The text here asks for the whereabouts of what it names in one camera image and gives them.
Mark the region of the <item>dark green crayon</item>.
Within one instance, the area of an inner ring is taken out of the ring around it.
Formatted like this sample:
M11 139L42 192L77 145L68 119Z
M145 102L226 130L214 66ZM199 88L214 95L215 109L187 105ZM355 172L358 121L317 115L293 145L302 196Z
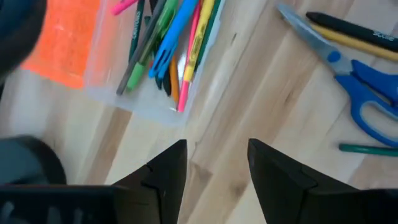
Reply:
M221 2L221 0L215 0L214 6L213 6L213 9L212 9L212 12L211 12L211 16L210 16L209 21L208 21L208 25L207 25L206 30L205 30L205 36L204 36L204 39L203 39L203 42L202 42L202 45L201 45L201 48L200 48L200 52L199 52L199 55L198 55L197 63L195 65L195 71L197 71L197 69L198 69L198 67L199 67L199 65L201 63L201 60L203 58L203 55L204 55L204 52L205 52L205 49L206 49L206 46L207 46L207 43L208 43L209 36L210 36L211 30L213 28L215 17L216 17L216 15L218 13L220 2Z
M338 149L343 152L355 152L378 156L398 157L398 148L364 146L355 144L339 144Z
M144 13L145 1L146 0L138 0L138 3L137 3L136 15L134 18L134 29L133 29L133 33L132 33L128 61L130 61L132 59L132 56L134 55L134 52L137 49L137 45L138 45L138 41L139 41L139 34L140 34L140 30L141 30L142 17L143 17L143 13Z

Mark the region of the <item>clear pencil box orange lid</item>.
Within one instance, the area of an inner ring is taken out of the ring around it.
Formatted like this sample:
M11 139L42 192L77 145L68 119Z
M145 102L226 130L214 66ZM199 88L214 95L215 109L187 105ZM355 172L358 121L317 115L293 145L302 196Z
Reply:
M206 56L218 34L224 0L220 2L201 63L193 73L182 113L177 111L178 103L174 102L172 96L167 96L163 79L148 76L164 37L156 43L135 89L125 89L121 96L116 94L131 61L128 61L129 49L138 3L115 16L111 10L121 1L48 0L43 32L32 55L23 63L23 68L146 118L169 125L186 123ZM143 39L151 17L149 0L146 0L138 44ZM193 15L180 34L173 55L177 59L179 92L182 89L192 19Z

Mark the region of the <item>orange pencil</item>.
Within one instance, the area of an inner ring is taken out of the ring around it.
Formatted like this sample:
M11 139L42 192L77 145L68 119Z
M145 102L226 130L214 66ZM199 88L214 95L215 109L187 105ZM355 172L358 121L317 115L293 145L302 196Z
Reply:
M170 69L171 96L174 102L177 104L179 102L180 92L179 92L177 59L175 56L173 56L171 59L169 69Z

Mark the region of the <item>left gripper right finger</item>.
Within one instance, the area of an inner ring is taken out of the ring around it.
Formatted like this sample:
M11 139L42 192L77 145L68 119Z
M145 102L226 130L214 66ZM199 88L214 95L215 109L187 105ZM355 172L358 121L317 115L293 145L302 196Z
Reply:
M251 138L248 162L267 224L339 224L348 221L347 194L359 190Z

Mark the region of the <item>yellow highlighter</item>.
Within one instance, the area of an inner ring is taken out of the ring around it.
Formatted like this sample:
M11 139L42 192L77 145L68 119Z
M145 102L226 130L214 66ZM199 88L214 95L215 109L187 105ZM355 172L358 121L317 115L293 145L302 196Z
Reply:
M192 76L195 70L195 66L200 53L200 48L205 36L206 27L213 10L215 0L203 0L202 8L200 11L200 18L198 20L197 29L195 31L192 49L188 58L187 65L185 67L183 80L185 82L191 82Z

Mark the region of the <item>blue handled scissors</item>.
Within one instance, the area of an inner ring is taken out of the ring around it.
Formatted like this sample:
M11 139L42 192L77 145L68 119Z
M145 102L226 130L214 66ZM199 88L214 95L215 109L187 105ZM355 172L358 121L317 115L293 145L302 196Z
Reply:
M379 142L398 147L398 138L390 138L363 118L364 105L374 105L388 117L398 121L398 75L380 72L359 60L349 59L302 19L288 4L276 4L277 10L318 57L334 73L335 80L351 99L351 117L369 136Z

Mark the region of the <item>light green pen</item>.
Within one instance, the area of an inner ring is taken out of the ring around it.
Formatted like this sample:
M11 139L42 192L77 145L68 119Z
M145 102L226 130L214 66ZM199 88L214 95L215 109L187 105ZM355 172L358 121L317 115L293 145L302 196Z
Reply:
M147 60L150 54L153 52L156 43L158 43L164 37L176 13L177 6L178 0L167 0L165 3L163 11L157 20L155 29L144 49L144 52L134 66L134 70L132 71L132 75L126 87L127 90L133 90L139 84L140 79L146 69Z

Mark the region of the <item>pink highlighter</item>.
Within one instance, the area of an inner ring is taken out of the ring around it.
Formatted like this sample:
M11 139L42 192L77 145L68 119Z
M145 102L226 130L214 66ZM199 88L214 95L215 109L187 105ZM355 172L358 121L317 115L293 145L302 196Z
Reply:
M186 63L185 63L185 69L184 69L184 74L183 74L182 89L180 92L180 99L179 99L178 106L177 106L177 111L181 112L181 113L184 112L184 109L185 109L185 105L186 105L187 98L188 98L190 82L191 82L192 76L193 76L193 68L190 65L190 56L191 56L191 52L192 52L193 42L195 40L195 34L196 34L198 21L200 19L200 11L201 11L201 0L198 0L197 6L195 7L195 10L193 13L193 19L192 19L192 24L191 24L191 29L190 29L190 37L188 40Z

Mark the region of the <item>yellow pencil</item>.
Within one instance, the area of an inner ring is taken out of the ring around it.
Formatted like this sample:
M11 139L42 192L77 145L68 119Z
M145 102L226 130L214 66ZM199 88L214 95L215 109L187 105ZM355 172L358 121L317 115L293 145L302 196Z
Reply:
M311 27L317 31L324 38L337 42L339 44L351 47L393 62L398 62L398 52L393 52L382 47L367 43L363 40L355 39L345 34L324 28L316 24L310 24Z

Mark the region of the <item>black pen white print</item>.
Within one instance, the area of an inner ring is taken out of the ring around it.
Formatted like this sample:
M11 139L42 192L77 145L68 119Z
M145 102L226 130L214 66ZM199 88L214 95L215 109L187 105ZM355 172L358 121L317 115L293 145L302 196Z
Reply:
M167 71L165 72L162 83L163 83L164 90L165 90L167 96L170 96L172 93L172 87L171 87L171 82L170 82L170 70L169 69L167 69Z
M321 27L398 53L398 37L379 32L378 30L368 29L322 12L312 11L307 12L305 15L310 21Z

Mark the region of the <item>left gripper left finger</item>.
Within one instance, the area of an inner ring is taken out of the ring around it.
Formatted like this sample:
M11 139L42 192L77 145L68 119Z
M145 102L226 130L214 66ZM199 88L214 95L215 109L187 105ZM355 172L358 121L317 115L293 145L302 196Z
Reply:
M113 185L116 224L177 224L187 179L187 141L180 139Z

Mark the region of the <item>pink pencil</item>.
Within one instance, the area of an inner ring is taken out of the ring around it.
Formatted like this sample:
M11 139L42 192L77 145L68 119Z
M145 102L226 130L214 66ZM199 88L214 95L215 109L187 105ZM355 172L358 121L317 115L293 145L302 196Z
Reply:
M111 12L113 15L117 16L136 2L138 2L138 0L122 0L112 8Z

